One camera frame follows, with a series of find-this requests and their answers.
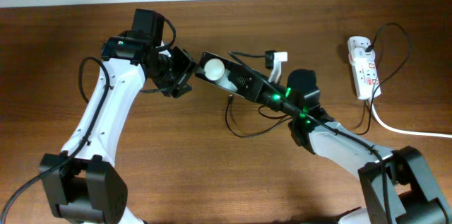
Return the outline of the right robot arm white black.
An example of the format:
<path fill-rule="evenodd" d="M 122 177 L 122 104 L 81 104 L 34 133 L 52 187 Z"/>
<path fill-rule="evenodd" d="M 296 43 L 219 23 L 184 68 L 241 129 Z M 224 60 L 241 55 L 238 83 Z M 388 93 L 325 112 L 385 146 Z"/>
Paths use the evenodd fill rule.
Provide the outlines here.
<path fill-rule="evenodd" d="M 365 206 L 337 223 L 451 222 L 451 207 L 423 155 L 412 146 L 380 146 L 344 128 L 320 106 L 314 71 L 294 70 L 281 86 L 242 61 L 227 68 L 239 95 L 292 118 L 289 129 L 298 146 L 359 180 Z"/>

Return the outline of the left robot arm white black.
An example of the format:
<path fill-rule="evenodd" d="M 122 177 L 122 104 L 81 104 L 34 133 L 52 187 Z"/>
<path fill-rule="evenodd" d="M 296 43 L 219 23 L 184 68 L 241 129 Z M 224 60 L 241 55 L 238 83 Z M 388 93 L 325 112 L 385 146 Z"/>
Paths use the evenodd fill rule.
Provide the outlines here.
<path fill-rule="evenodd" d="M 119 138 L 131 106 L 144 84 L 178 98 L 191 90 L 187 81 L 196 62 L 188 52 L 162 41 L 170 21 L 136 9 L 130 30 L 102 46 L 100 74 L 73 135 L 60 154 L 45 154 L 42 184 L 54 217 L 70 223 L 141 223 L 127 206 L 128 188 L 115 170 Z"/>

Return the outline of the black smartphone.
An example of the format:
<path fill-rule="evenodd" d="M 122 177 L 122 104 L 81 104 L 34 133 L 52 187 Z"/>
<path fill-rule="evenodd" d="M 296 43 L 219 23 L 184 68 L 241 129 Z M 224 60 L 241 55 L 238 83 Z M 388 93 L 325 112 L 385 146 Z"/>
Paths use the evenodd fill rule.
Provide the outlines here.
<path fill-rule="evenodd" d="M 229 72 L 225 67 L 228 61 L 230 60 L 216 54 L 204 52 L 202 53 L 201 60 L 199 61 L 199 64 L 204 72 L 195 73 L 195 76 L 203 81 L 222 88 L 223 90 L 233 93 L 227 89 L 227 86 L 229 85 L 227 82 L 227 75 Z"/>

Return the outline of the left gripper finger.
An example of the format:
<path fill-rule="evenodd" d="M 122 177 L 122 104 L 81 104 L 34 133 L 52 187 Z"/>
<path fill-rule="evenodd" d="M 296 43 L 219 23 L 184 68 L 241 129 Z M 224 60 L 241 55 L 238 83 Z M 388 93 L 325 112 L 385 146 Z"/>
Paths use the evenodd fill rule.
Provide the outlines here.
<path fill-rule="evenodd" d="M 188 93 L 192 91 L 192 87 L 187 83 L 187 82 L 183 82 L 183 83 L 174 83 L 171 87 L 170 87 L 170 95 L 173 98 L 179 98 L 182 95 Z"/>
<path fill-rule="evenodd" d="M 178 47 L 172 49 L 172 68 L 176 75 L 192 73 L 203 73 L 204 70 L 200 64 L 197 63 L 193 57 L 185 50 Z"/>

